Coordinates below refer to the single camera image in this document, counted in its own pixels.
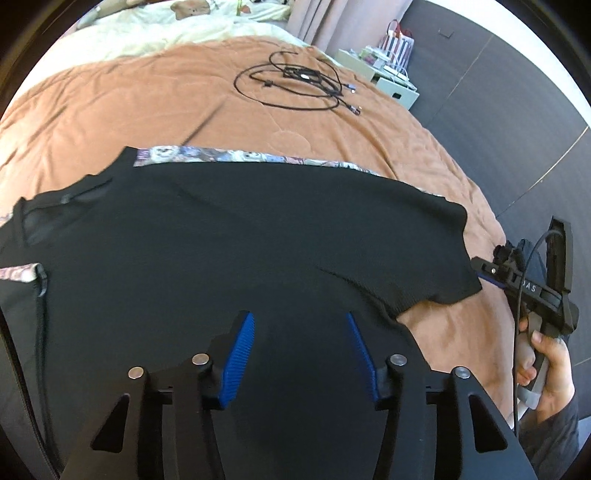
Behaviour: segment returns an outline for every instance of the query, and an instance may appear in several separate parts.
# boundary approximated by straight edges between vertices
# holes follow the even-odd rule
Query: black t-shirt
[[[47,274],[42,305],[44,283],[9,280],[0,304],[62,461],[115,379],[204,351],[249,310],[238,397],[214,414],[228,478],[370,478],[386,414],[353,374],[346,313],[399,332],[384,355],[427,369],[394,320],[480,290],[464,208],[344,168],[136,159],[127,148],[100,175],[21,200],[0,229],[0,268]]]

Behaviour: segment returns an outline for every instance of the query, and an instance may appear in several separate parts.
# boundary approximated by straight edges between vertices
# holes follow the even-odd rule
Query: t-shirt sleeve
[[[539,480],[558,480],[579,452],[577,395],[568,405],[520,435],[519,442]]]

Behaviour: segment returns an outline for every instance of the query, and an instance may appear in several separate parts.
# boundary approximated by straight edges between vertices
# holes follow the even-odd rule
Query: metal screw
[[[205,365],[209,362],[209,355],[206,353],[198,353],[191,359],[194,365]]]
[[[394,365],[398,365],[399,367],[406,365],[407,359],[404,355],[401,355],[400,353],[395,353],[393,356],[390,357],[390,361],[394,364]]]
[[[141,376],[143,374],[144,374],[144,369],[141,367],[133,367],[129,370],[129,372],[127,372],[127,376],[132,378],[133,380],[141,378]]]
[[[456,377],[459,378],[470,378],[470,371],[466,367],[456,367],[455,369]]]

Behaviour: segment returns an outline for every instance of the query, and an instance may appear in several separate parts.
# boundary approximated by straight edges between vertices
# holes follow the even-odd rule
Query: blue gripper pad
[[[226,408],[236,398],[254,340],[255,319],[252,313],[249,312],[236,336],[236,341],[228,355],[222,374],[222,385],[219,393],[219,402],[222,408]]]
[[[363,377],[366,380],[366,386],[368,387],[372,400],[375,403],[379,399],[378,377],[375,364],[369,354],[365,342],[363,341],[363,337],[361,336],[361,332],[359,331],[359,327],[355,322],[353,314],[348,313],[347,319],[349,321],[349,326],[351,327],[351,332],[353,333],[353,341],[358,353],[359,362],[361,363]]]

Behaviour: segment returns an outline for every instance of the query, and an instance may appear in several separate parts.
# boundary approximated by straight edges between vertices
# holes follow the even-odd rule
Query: curtain
[[[376,46],[413,0],[295,0],[287,31],[329,55]]]

